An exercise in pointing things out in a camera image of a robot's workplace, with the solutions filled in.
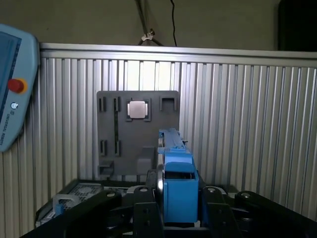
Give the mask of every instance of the screw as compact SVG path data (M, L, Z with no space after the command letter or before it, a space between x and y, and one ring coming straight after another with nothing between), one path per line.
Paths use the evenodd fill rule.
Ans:
M214 189L213 187L209 187L209 188L208 188L208 191L209 191L209 192L215 192L216 189Z
M242 193L241 196L243 196L244 198L250 198L251 197L250 194L248 194L246 192Z

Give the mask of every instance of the black machine frame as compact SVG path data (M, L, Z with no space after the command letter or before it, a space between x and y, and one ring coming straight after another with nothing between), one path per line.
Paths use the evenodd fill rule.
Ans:
M77 182L62 192L67 192ZM106 181L105 184L118 186L122 182ZM156 171L150 170L145 184L124 183L132 189L124 197L119 192L104 190L22 237L317 237L316 222L251 191L237 192L232 198L227 191L226 194L221 192L226 190L225 187L208 186L201 178L199 227L195 224L164 224L155 184Z

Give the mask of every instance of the cable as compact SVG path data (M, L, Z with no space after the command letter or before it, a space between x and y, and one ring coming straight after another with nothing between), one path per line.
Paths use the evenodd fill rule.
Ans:
M173 0L170 0L170 2L171 2L172 5L173 5L173 8L172 8L173 38L174 38L175 46L177 46L176 37L175 37L175 20L174 20L175 4L174 4L174 1L173 1Z
M137 5L137 9L138 9L138 12L139 12L139 16L140 16L143 32L146 35L148 33L148 31L147 31L147 26L146 26L146 23L145 23L143 11L142 11L141 2L140 2L140 0L135 0L135 3Z

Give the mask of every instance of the emergency stop button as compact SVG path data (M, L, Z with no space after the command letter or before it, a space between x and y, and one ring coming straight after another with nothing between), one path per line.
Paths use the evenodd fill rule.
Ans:
M24 83L19 79L10 79L8 89L14 93L21 93L24 90Z

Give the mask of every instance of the corrugated metal wall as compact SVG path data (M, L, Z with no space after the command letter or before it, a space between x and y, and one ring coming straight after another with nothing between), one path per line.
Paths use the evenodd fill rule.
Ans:
M43 44L24 133L0 154L0 237L72 179L98 179L96 92L178 90L180 131L206 182L316 220L317 55Z

